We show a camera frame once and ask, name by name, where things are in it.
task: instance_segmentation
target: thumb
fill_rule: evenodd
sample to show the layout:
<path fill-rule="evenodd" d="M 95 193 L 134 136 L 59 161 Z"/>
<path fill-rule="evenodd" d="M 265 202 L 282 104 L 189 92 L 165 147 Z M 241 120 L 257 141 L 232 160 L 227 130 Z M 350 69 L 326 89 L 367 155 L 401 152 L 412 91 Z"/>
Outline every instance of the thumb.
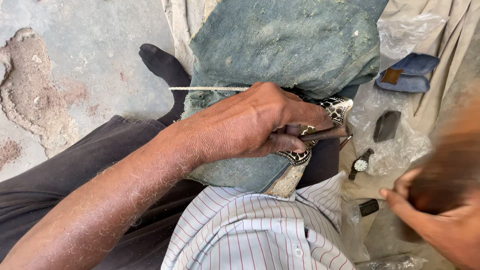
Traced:
<path fill-rule="evenodd" d="M 439 228 L 437 220 L 432 215 L 416 210 L 399 194 L 382 188 L 380 189 L 380 195 L 388 202 L 388 208 L 420 236 L 425 238 L 425 236 L 434 233 L 433 230 Z"/>
<path fill-rule="evenodd" d="M 295 136 L 287 134 L 270 134 L 264 146 L 269 153 L 279 151 L 292 151 L 295 153 L 303 153 L 306 145 Z"/>

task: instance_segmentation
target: shirt button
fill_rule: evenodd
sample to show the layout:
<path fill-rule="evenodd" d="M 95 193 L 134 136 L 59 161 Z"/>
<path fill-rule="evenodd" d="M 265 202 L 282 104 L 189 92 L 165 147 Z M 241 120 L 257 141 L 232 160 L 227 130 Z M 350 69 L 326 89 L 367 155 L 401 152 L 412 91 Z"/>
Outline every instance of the shirt button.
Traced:
<path fill-rule="evenodd" d="M 295 249 L 294 253 L 297 258 L 303 257 L 303 250 L 298 247 Z"/>

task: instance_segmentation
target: dark trousers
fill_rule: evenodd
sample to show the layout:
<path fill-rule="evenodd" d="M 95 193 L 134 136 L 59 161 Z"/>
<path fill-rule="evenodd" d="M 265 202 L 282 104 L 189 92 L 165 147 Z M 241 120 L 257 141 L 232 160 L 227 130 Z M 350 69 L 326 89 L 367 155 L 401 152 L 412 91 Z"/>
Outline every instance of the dark trousers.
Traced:
<path fill-rule="evenodd" d="M 0 261 L 15 243 L 72 191 L 149 142 L 165 125 L 118 115 L 28 171 L 0 182 Z M 338 173 L 339 140 L 320 141 L 297 188 Z M 152 205 L 96 269 L 159 268 L 180 215 L 206 186 L 183 179 Z"/>

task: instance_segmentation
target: wristwatch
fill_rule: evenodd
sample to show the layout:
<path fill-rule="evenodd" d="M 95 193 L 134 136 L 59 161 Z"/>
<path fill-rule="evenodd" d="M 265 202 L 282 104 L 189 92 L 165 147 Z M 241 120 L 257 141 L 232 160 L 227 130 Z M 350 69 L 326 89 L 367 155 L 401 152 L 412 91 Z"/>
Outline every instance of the wristwatch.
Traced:
<path fill-rule="evenodd" d="M 363 154 L 361 157 L 359 157 L 353 162 L 352 170 L 350 171 L 350 175 L 348 176 L 350 180 L 355 180 L 355 176 L 357 176 L 358 172 L 363 172 L 368 168 L 368 159 L 370 158 L 371 154 L 374 154 L 374 151 L 369 148 L 367 152 L 365 152 L 365 154 Z"/>

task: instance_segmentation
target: watch face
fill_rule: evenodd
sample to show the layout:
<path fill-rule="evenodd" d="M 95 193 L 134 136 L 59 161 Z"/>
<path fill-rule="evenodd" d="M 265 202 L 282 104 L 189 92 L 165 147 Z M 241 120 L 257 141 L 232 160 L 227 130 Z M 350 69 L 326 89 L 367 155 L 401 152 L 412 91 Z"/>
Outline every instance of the watch face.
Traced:
<path fill-rule="evenodd" d="M 355 164 L 353 165 L 353 167 L 355 168 L 355 170 L 357 170 L 358 172 L 362 172 L 364 170 L 366 170 L 368 168 L 368 162 L 364 161 L 364 160 L 357 160 L 355 162 Z"/>

